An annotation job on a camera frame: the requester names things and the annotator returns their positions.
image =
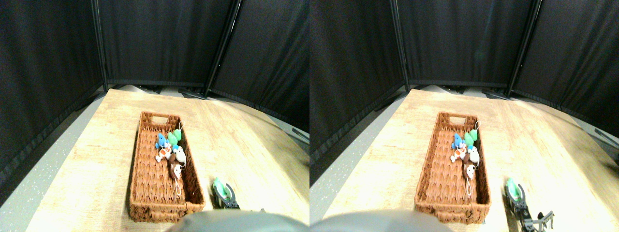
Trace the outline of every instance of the white plush toy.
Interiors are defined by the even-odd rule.
[[[479,152],[477,152],[477,147],[473,147],[473,149],[469,149],[469,160],[473,163],[479,162]]]
[[[174,152],[176,154],[176,160],[178,160],[179,162],[183,163],[183,166],[185,164],[185,161],[187,160],[187,156],[185,156],[185,152],[183,151],[183,147],[178,146],[178,148],[176,146],[174,146],[174,149],[172,150],[172,152]]]

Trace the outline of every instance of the woven basket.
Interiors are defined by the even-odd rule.
[[[165,124],[154,123],[153,116],[167,118]],[[157,134],[167,136],[178,129],[181,121],[177,115],[142,112],[137,134],[136,154],[131,176],[129,215],[134,221],[173,222],[189,213],[200,212],[205,206],[202,187],[198,180],[191,149],[185,131],[178,145],[185,152],[186,165],[178,184],[181,195],[175,193],[175,180],[168,172],[168,160],[157,163],[155,148]]]
[[[464,124],[451,122],[451,117],[465,118]],[[415,195],[415,209],[429,213],[442,223],[477,223],[480,224],[488,215],[490,209],[490,188],[486,172],[485,156],[483,154],[482,135],[478,131],[478,139],[474,146],[480,155],[479,167],[475,177],[470,182],[472,194],[466,194],[466,178],[463,174],[462,160],[452,163],[449,157],[454,154],[451,143],[454,134],[464,138],[464,133],[474,129],[476,116],[438,113],[436,124],[428,153]]]

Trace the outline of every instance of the brown and white plush toy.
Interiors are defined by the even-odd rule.
[[[170,158],[168,159],[168,164],[170,164],[170,168],[168,169],[170,172],[170,177],[172,179],[180,179],[181,178],[181,162],[176,159],[176,154],[172,153]]]

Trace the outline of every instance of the basket handle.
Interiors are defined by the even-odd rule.
[[[455,125],[465,124],[466,123],[466,118],[465,117],[460,117],[460,116],[450,116],[449,117],[449,123],[455,124]]]
[[[165,118],[165,122],[155,122],[154,119],[163,119]],[[168,124],[170,122],[170,116],[165,114],[153,113],[148,117],[148,122],[152,124]]]
[[[153,210],[149,210],[149,215],[151,218],[179,218],[178,213],[168,213],[168,212],[154,212]]]

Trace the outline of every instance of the green object in gripper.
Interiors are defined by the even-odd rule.
[[[473,145],[473,137],[469,133],[464,134],[464,143],[469,146]]]
[[[473,138],[473,141],[477,141],[477,130],[475,129],[471,130],[470,137]]]
[[[518,184],[514,182],[514,179],[509,178],[506,185],[511,197],[513,197],[514,200],[519,201],[522,197],[522,194],[520,193],[520,188],[518,188]]]
[[[172,134],[174,135],[174,137],[176,137],[176,139],[178,141],[183,139],[183,136],[181,135],[181,130],[179,130],[179,129],[174,130],[174,132],[172,132]]]
[[[215,188],[215,190],[217,190],[217,192],[224,199],[230,198],[230,195],[231,195],[230,191],[228,190],[226,185],[221,180],[219,180],[219,177],[215,178],[215,181],[213,181],[213,188]]]

